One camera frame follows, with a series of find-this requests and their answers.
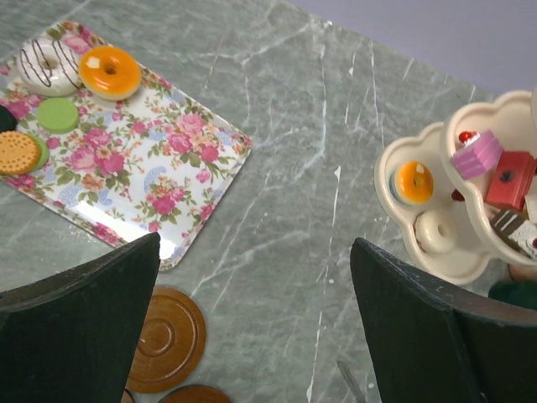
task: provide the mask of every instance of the toy cake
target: toy cake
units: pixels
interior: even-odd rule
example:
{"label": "toy cake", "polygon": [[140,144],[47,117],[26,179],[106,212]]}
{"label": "toy cake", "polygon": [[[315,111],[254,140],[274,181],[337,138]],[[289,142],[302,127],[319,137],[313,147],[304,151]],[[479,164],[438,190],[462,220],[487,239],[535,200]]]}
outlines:
{"label": "toy cake", "polygon": [[492,130],[483,133],[461,133],[462,148],[451,158],[452,164],[464,180],[489,172],[498,163],[503,147]]}

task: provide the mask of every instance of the brown coaster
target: brown coaster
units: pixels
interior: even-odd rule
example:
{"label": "brown coaster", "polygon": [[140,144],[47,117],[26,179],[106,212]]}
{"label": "brown coaster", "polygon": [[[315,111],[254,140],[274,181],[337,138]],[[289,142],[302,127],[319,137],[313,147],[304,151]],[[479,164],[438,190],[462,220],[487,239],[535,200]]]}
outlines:
{"label": "brown coaster", "polygon": [[170,393],[159,403],[231,403],[231,399],[210,386],[190,385]]}
{"label": "brown coaster", "polygon": [[128,390],[123,391],[123,397],[121,398],[121,403],[134,403],[133,395]]}
{"label": "brown coaster", "polygon": [[168,287],[155,287],[134,354],[127,387],[158,393],[185,380],[201,360],[206,324],[191,298]]}

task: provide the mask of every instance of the white wall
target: white wall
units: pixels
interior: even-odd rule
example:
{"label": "white wall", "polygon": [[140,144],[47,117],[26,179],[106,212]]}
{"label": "white wall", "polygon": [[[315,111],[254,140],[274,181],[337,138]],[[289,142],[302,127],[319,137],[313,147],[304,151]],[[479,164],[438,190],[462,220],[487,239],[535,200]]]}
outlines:
{"label": "white wall", "polygon": [[287,0],[492,92],[537,84],[535,0]]}

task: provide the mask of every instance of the donut hole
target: donut hole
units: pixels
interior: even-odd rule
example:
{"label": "donut hole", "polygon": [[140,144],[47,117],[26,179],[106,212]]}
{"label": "donut hole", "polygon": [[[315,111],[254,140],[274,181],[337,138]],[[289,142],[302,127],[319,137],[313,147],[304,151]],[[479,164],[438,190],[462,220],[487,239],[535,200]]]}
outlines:
{"label": "donut hole", "polygon": [[104,66],[104,72],[109,74],[110,76],[116,74],[116,66],[109,64]]}
{"label": "donut hole", "polygon": [[449,229],[444,224],[438,224],[438,233],[441,237],[445,238],[447,236],[447,233],[449,232]]}
{"label": "donut hole", "polygon": [[58,67],[58,61],[55,59],[45,58],[39,61],[39,65],[44,69],[52,70]]}

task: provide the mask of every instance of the toy cookie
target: toy cookie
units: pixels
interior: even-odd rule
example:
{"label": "toy cookie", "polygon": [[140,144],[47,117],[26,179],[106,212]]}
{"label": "toy cookie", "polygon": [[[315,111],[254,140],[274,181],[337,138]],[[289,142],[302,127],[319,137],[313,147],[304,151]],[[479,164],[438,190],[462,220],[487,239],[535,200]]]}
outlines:
{"label": "toy cookie", "polygon": [[79,56],[59,40],[30,40],[17,57],[18,74],[32,92],[47,97],[65,97],[81,86]]}
{"label": "toy cookie", "polygon": [[489,172],[503,152],[503,147],[492,130],[483,133],[463,132],[459,140],[462,148],[451,157],[451,163],[464,180]]}
{"label": "toy cookie", "polygon": [[0,134],[0,174],[21,175],[30,172],[39,162],[40,156],[39,145],[26,134]]}
{"label": "toy cookie", "polygon": [[455,248],[455,229],[442,212],[428,211],[418,216],[414,232],[416,241],[428,254],[446,254]]}
{"label": "toy cookie", "polygon": [[433,175],[418,161],[407,162],[395,170],[390,178],[389,187],[399,202],[409,206],[428,202],[435,188]]}
{"label": "toy cookie", "polygon": [[491,220],[494,232],[511,248],[537,259],[537,226],[517,212],[502,210]]}
{"label": "toy cookie", "polygon": [[88,50],[78,71],[87,89],[108,101],[130,97],[142,82],[138,62],[126,51],[112,46]]}
{"label": "toy cookie", "polygon": [[0,133],[16,130],[17,123],[17,118],[9,112],[9,109],[0,105]]}
{"label": "toy cookie", "polygon": [[505,151],[494,172],[485,202],[497,208],[521,212],[536,165],[534,157],[527,151]]}

